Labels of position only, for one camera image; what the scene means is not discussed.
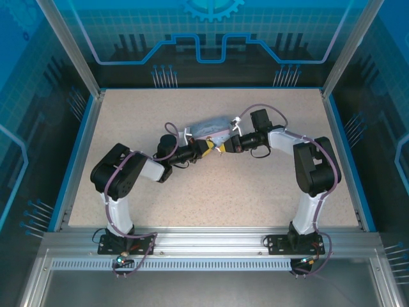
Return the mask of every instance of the metal frame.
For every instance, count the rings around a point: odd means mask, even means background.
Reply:
[[[78,71],[78,74],[84,81],[87,89],[95,98],[99,97],[101,92],[98,83],[96,82],[87,62],[84,59],[77,43],[74,40],[68,26],[61,16],[57,6],[53,0],[37,0],[38,5],[42,9],[45,18],[49,21],[52,29],[57,35],[61,45],[70,57],[72,63]]]
[[[356,210],[357,215],[359,216],[359,223],[361,223],[361,227],[365,231],[368,231],[369,227],[368,227],[367,217],[362,207],[362,202],[361,202],[359,192],[357,189],[357,184],[352,174],[351,165],[348,161],[346,150],[343,145],[343,141],[341,137],[340,131],[343,128],[339,127],[337,124],[334,110],[331,107],[329,98],[325,97],[324,95],[322,97],[323,97],[323,104],[324,104],[325,112],[327,113],[328,122],[330,124],[332,136],[334,137],[334,142],[335,142],[337,152],[339,155],[339,160],[343,167],[345,181],[348,186],[348,190],[350,191],[350,194],[351,194],[352,205],[354,209]]]
[[[332,70],[325,81],[323,87],[323,94],[325,98],[328,98],[334,90],[339,78],[341,78],[345,68],[348,66],[348,63],[352,59],[352,56],[364,38],[366,31],[372,24],[376,14],[378,14],[383,1],[384,0],[369,0],[369,2],[366,4],[364,11],[359,17],[359,20],[353,28],[350,37],[346,41],[336,63],[334,64],[334,67],[332,67]]]
[[[269,256],[262,240],[266,234],[285,233],[286,228],[140,228],[137,232],[158,231],[157,246],[150,261],[163,264],[175,259],[186,261],[230,260],[233,262],[244,259],[246,262],[278,262],[291,258],[289,255]],[[378,287],[380,299],[384,306],[403,306],[397,286],[394,282],[388,260],[382,248],[378,233],[365,233],[356,228],[328,228],[333,240],[333,258],[370,259],[373,268],[374,283]],[[100,263],[113,260],[115,257],[96,254],[96,245],[91,236],[94,229],[77,229],[72,232],[46,233],[38,252],[21,307],[41,306],[42,297],[46,295],[47,283],[51,271],[60,270],[67,263]],[[63,268],[81,271],[78,267]],[[169,268],[168,265],[149,266],[145,271],[187,271],[179,268]],[[267,266],[239,271],[274,271]],[[92,271],[108,271],[107,267],[94,265]],[[189,271],[206,271],[205,269],[189,269]],[[209,271],[225,271],[209,268]]]
[[[94,98],[92,101],[91,109],[89,110],[89,115],[86,120],[84,132],[79,143],[78,153],[74,160],[70,177],[66,186],[66,191],[61,202],[61,208],[57,212],[57,222],[53,229],[50,229],[54,232],[60,230],[60,226],[66,221],[63,219],[66,211],[69,210],[75,200],[77,195],[77,190],[79,182],[81,181],[82,170],[84,169],[85,161],[87,158],[89,146],[91,146],[91,140],[94,134],[96,121],[98,120],[98,115],[101,110],[102,101],[104,100],[105,91],[101,92],[98,98]]]

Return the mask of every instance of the speckled tabletop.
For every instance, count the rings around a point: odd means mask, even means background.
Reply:
[[[215,116],[234,118],[254,103],[274,105],[288,117],[289,130],[327,136],[335,149],[316,89],[107,90],[69,225],[106,225],[89,175],[116,143],[152,155],[165,122],[183,129]],[[282,123],[268,113],[273,124]],[[244,133],[253,131],[249,115],[241,126]],[[249,152],[211,152],[188,169],[174,168],[164,184],[139,178],[129,194],[130,215],[136,226],[288,226],[300,193],[293,158],[285,153],[273,150],[266,159],[254,159]],[[344,178],[329,196],[320,225],[357,225]]]

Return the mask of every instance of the blue gear graphic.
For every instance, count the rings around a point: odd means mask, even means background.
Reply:
[[[230,18],[231,12],[237,12],[238,6],[243,5],[244,0],[183,0],[185,13],[191,13],[192,17],[199,17],[200,21],[215,19],[222,21],[223,17]]]
[[[35,0],[0,0],[0,8],[5,6],[14,21],[23,29],[28,30],[38,18]]]

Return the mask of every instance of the robotic arm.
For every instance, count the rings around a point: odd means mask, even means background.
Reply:
[[[322,244],[322,238],[316,233],[314,224],[320,216],[325,201],[323,196],[334,184],[334,172],[330,161],[325,158],[323,152],[317,149],[316,145],[306,141],[302,136],[289,132],[283,126],[272,125],[265,109],[251,113],[251,119],[254,132],[242,135],[241,130],[238,129],[239,134],[230,136],[217,148],[221,152],[239,154],[259,146],[267,146],[269,150],[271,150],[270,148],[278,149],[294,157],[297,183],[302,195],[298,212],[290,223],[286,238],[281,236],[274,241],[276,248],[274,253],[284,251],[288,254],[290,249],[292,255],[305,255],[305,251],[310,250],[311,244]],[[236,118],[231,122],[231,125],[237,127],[238,120],[240,119]],[[165,182],[172,173],[172,166],[187,161],[195,163],[215,148],[215,144],[210,138],[194,139],[193,137],[186,138],[186,135],[185,129],[183,134],[184,146],[178,147],[174,154],[171,153],[176,146],[176,137],[171,134],[162,136],[155,157],[157,162],[142,153],[135,153],[109,184],[107,195],[112,222],[108,224],[106,232],[111,240],[118,242],[119,250],[127,250],[132,245],[132,242],[126,240],[121,233],[133,234],[134,232],[134,226],[128,212],[127,195],[137,178],[143,176],[157,182]],[[319,144],[329,155],[336,167],[337,182],[340,182],[341,172],[330,141],[322,137],[315,139],[314,142]],[[101,193],[104,201],[104,189],[107,183],[130,152],[129,148],[117,144],[92,171],[91,181],[95,184],[96,190]]]

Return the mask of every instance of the black mounting bracket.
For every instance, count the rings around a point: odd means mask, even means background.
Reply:
[[[315,233],[314,241],[318,243],[318,254],[324,255],[325,248],[322,236]],[[314,248],[313,245],[302,246],[302,248],[298,248],[295,251],[291,245],[291,242],[288,239],[288,235],[267,235],[263,240],[263,244],[266,248],[268,248],[269,255],[304,256],[317,254],[317,250]]]
[[[105,235],[101,235],[98,245],[98,255],[120,255],[124,251],[128,251],[129,255],[145,255],[150,243],[154,240],[154,235],[142,239],[128,239],[124,237],[117,237],[106,230]],[[152,246],[148,255],[153,254]]]

